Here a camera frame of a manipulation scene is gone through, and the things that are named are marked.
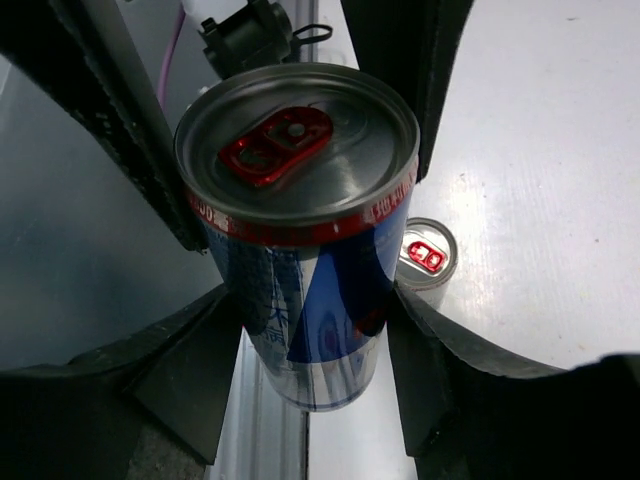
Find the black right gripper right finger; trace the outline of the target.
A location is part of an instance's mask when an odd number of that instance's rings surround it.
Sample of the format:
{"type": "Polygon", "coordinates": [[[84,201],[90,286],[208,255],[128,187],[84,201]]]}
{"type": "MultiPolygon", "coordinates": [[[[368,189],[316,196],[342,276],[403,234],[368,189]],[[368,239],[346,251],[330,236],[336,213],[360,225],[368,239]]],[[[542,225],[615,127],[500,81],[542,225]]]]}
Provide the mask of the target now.
{"type": "Polygon", "coordinates": [[[639,358],[571,370],[510,352],[396,286],[387,324],[405,450],[422,479],[635,479],[639,358]]]}

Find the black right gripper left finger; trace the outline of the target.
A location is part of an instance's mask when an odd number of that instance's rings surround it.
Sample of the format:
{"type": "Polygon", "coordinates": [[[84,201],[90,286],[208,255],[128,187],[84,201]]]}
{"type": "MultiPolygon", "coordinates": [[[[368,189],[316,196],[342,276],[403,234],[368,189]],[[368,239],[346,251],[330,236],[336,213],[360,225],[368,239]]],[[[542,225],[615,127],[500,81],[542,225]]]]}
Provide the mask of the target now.
{"type": "Polygon", "coordinates": [[[5,479],[200,479],[213,464],[241,321],[224,287],[64,365],[1,375],[5,479]]]}

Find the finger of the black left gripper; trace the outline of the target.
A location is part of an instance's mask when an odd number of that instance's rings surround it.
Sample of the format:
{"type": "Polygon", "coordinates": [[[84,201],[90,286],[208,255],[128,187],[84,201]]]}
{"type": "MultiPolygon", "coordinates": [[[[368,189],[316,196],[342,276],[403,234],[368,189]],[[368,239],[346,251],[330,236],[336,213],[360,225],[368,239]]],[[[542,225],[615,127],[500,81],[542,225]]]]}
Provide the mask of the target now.
{"type": "Polygon", "coordinates": [[[421,132],[418,178],[429,171],[459,43],[473,0],[344,0],[361,71],[393,88],[421,132]]]}
{"type": "Polygon", "coordinates": [[[173,136],[114,1],[4,1],[1,53],[112,159],[180,244],[206,240],[173,136]]]}

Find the silver blue can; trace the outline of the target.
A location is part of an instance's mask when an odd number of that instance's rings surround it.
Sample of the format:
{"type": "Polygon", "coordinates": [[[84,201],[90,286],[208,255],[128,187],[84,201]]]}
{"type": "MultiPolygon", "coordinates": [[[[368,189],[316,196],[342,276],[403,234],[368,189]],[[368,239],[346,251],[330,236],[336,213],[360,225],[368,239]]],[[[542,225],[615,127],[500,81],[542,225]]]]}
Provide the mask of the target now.
{"type": "Polygon", "coordinates": [[[396,280],[438,310],[458,264],[452,232],[430,218],[409,218],[402,237],[396,280]]]}
{"type": "Polygon", "coordinates": [[[226,79],[178,124],[209,251],[271,384],[300,409],[341,408],[373,377],[419,140],[393,89],[322,63],[226,79]]]}

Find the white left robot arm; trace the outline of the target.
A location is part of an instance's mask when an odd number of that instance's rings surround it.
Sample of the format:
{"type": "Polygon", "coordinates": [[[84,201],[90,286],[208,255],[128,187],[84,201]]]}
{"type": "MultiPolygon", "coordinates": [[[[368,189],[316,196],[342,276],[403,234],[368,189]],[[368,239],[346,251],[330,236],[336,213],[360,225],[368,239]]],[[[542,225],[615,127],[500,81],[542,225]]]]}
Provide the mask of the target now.
{"type": "MultiPolygon", "coordinates": [[[[418,174],[429,171],[468,1],[346,1],[361,69],[392,87],[421,130],[418,174]]],[[[304,44],[285,11],[250,1],[201,22],[205,57],[229,77],[294,57],[304,44]]],[[[182,246],[204,248],[173,164],[167,122],[112,1],[5,1],[1,52],[101,145],[182,246]]]]}

